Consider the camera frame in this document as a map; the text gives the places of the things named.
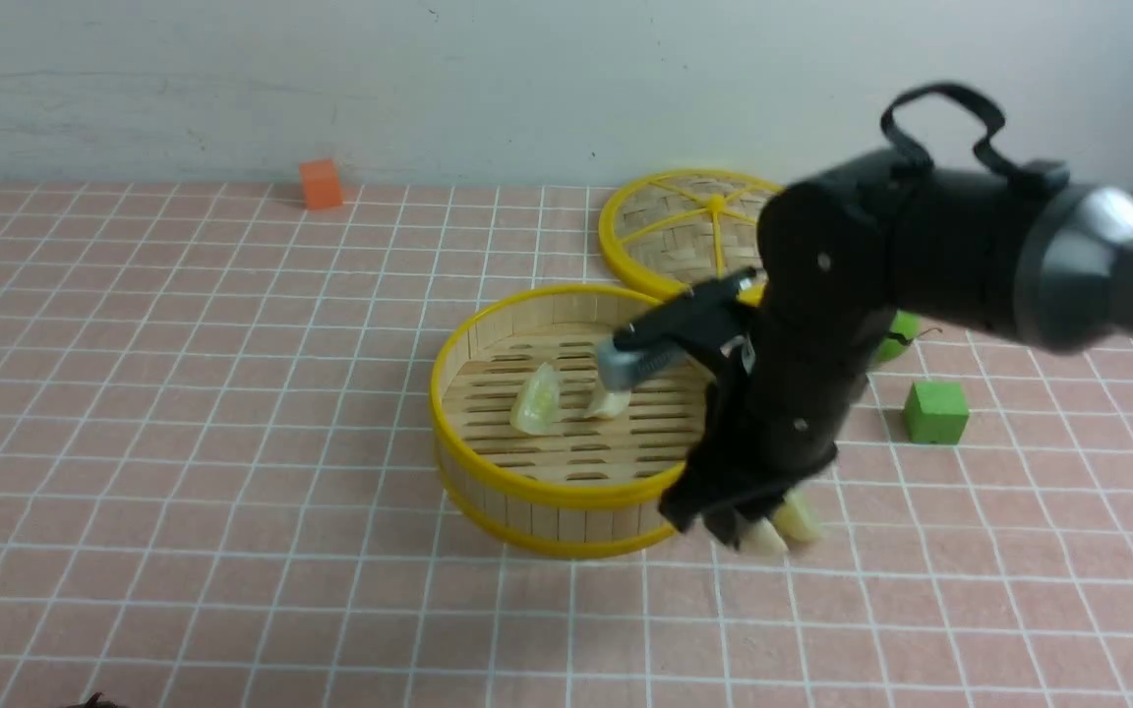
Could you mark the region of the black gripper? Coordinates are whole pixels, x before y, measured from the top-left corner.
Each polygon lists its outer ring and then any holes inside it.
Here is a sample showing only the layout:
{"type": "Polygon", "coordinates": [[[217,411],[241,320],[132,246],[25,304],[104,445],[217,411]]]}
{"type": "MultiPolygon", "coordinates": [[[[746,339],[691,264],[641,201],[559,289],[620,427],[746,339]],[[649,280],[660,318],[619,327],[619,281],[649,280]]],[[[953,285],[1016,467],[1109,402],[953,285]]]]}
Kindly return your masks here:
{"type": "Polygon", "coordinates": [[[799,537],[787,492],[827,469],[896,308],[851,295],[782,295],[767,285],[742,353],[709,387],[704,438],[658,510],[678,532],[702,521],[741,551],[751,521],[799,537]]]}

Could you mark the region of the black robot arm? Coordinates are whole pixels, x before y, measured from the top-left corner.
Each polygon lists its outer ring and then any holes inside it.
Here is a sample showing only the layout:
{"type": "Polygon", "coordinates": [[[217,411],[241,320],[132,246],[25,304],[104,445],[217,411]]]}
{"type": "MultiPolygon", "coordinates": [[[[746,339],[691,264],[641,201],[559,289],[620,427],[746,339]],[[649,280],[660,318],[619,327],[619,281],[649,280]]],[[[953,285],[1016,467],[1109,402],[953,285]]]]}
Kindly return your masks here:
{"type": "Polygon", "coordinates": [[[791,185],[760,212],[755,268],[704,279],[729,357],[714,373],[702,440],[661,498],[685,532],[704,521],[734,547],[801,481],[827,469],[898,312],[1050,355],[1133,336],[1133,198],[1071,184],[1046,196],[1002,176],[903,167],[879,151],[791,185]]]}

